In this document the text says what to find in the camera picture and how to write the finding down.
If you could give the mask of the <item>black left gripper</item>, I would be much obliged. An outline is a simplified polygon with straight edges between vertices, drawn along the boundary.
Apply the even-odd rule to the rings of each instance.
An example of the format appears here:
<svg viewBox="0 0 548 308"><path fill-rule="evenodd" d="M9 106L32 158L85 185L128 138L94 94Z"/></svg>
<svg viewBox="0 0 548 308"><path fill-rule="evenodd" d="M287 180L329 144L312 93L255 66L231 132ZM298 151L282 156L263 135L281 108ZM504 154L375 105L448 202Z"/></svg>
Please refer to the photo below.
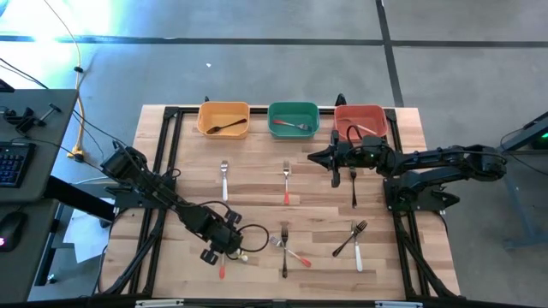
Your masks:
<svg viewBox="0 0 548 308"><path fill-rule="evenodd" d="M243 236L236 229L236 225L241 221L242 216L232 210L228 210L225 216L220 216L209 208L205 210L207 216L199 228L199 235L203 241L210 241L210 248L203 250L200 259L210 265L215 265L219 253L234 253L238 250L239 255L245 255L245 250L241 248ZM239 258L229 255L229 259L237 261Z"/></svg>

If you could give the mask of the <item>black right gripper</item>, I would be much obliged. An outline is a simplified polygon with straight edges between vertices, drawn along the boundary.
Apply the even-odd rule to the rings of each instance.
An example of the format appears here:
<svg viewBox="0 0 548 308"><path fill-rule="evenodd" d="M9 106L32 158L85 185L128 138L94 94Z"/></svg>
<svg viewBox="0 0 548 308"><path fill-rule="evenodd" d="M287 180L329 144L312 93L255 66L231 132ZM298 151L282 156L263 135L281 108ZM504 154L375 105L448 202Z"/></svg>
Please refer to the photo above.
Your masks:
<svg viewBox="0 0 548 308"><path fill-rule="evenodd" d="M375 136L367 135L360 145L352 145L349 141L341 141L338 131L333 131L329 147L307 156L309 161L332 172L332 187L340 185L340 168L374 169L380 175L388 174L388 144Z"/></svg>

